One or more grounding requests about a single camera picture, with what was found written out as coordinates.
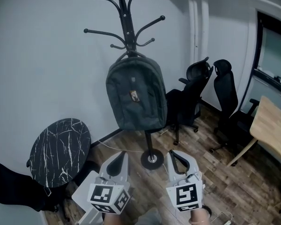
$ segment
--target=power cord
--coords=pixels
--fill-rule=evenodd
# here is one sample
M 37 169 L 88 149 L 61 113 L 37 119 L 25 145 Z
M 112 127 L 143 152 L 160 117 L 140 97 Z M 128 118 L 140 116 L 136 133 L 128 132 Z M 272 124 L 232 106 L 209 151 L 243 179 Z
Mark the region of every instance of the power cord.
M 164 166 L 164 168 L 165 168 L 165 171 L 166 171 L 167 174 L 169 175 L 168 170 L 167 170 L 167 168 L 165 167 L 164 163 L 163 163 L 163 166 Z
M 163 134 L 166 133 L 167 131 L 168 131 L 168 129 L 165 130 L 164 132 L 162 132 L 159 136 L 163 135 Z
M 103 144 L 104 146 L 108 147 L 108 148 L 111 148 L 111 149 L 114 149 L 114 150 L 118 150 L 118 151 L 126 151 L 126 152 L 141 152 L 143 153 L 142 151 L 131 151 L 131 150 L 123 150 L 123 149 L 117 149 L 117 148 L 112 148 L 110 146 L 107 146 L 105 143 L 101 142 L 100 140 L 98 140 L 99 143 Z
M 217 215 L 210 223 L 212 223 L 213 221 L 215 221 L 220 215 L 222 215 L 222 214 L 226 214 L 226 213 L 229 213 L 230 215 L 231 215 L 231 219 L 230 219 L 230 223 L 229 224 L 231 224 L 231 222 L 232 222 L 232 219 L 233 219 L 233 215 L 232 215 L 232 213 L 231 212 L 221 212 L 219 215 Z

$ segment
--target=black marble table top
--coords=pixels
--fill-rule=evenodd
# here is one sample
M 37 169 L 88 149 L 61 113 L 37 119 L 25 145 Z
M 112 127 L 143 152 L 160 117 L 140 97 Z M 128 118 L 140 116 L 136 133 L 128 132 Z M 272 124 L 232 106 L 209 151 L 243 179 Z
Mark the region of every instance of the black marble table top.
M 28 165 L 44 187 L 66 184 L 82 169 L 90 147 L 90 133 L 80 120 L 67 118 L 47 127 L 37 138 Z

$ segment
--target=chair armrest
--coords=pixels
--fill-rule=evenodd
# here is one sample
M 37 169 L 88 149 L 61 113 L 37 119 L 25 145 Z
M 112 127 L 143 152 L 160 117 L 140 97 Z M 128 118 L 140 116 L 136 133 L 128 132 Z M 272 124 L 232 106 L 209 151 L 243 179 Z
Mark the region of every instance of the chair armrest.
M 185 79 L 185 78 L 179 78 L 179 81 L 184 83 L 184 84 L 188 84 L 189 80 Z
M 253 98 L 250 99 L 250 103 L 252 103 L 252 107 L 250 108 L 248 115 L 252 115 L 252 113 L 254 112 L 256 107 L 259 106 L 259 101 L 255 100 Z
M 253 103 L 254 105 L 256 104 L 257 106 L 259 106 L 259 101 L 257 101 L 256 99 L 251 98 L 250 103 Z

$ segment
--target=wooden floor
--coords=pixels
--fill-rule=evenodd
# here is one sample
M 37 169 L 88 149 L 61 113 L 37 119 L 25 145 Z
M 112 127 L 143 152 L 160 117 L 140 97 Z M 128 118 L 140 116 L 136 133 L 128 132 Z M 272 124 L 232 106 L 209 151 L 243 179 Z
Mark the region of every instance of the wooden floor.
M 202 108 L 202 115 L 196 120 L 199 131 L 194 133 L 189 127 L 181 127 L 180 144 L 173 145 L 174 132 L 169 130 L 153 134 L 153 147 L 164 155 L 170 149 L 187 152 L 193 156 L 204 173 L 204 203 L 212 209 L 215 218 L 221 212 L 233 214 L 233 225 L 281 225 L 281 214 L 273 205 L 281 200 L 278 190 L 281 182 L 281 166 L 259 146 L 249 151 L 246 157 L 239 159 L 236 167 L 225 165 L 233 158 L 226 149 L 209 153 L 210 148 L 217 147 L 218 141 L 213 134 L 218 117 Z M 144 134 L 141 132 L 122 131 L 105 141 L 108 146 L 143 151 L 146 149 Z M 88 160 L 102 164 L 118 151 L 98 145 L 90 150 Z M 167 172 L 162 166 L 155 171 L 145 170 L 140 164 L 141 153 L 129 152 L 132 195 L 122 217 L 125 225 L 132 225 L 138 216 L 151 207 L 157 207 L 163 219 L 163 225 L 188 225 L 189 212 L 175 212 L 166 193 Z M 69 195 L 75 191 L 70 183 Z M 66 225 L 78 221 L 84 211 L 74 201 L 65 201 L 66 213 L 71 221 L 62 221 L 59 213 L 45 212 L 48 225 Z M 223 225 L 230 219 L 230 214 L 220 215 L 212 225 Z

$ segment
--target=backpack tag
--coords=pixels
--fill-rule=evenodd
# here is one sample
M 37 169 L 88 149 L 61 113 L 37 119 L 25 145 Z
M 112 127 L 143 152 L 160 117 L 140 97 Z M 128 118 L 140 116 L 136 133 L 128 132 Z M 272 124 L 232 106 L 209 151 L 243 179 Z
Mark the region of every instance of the backpack tag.
M 140 99 L 139 97 L 137 96 L 137 92 L 134 90 L 134 91 L 130 91 L 130 96 L 132 98 L 132 101 L 134 102 L 139 102 Z

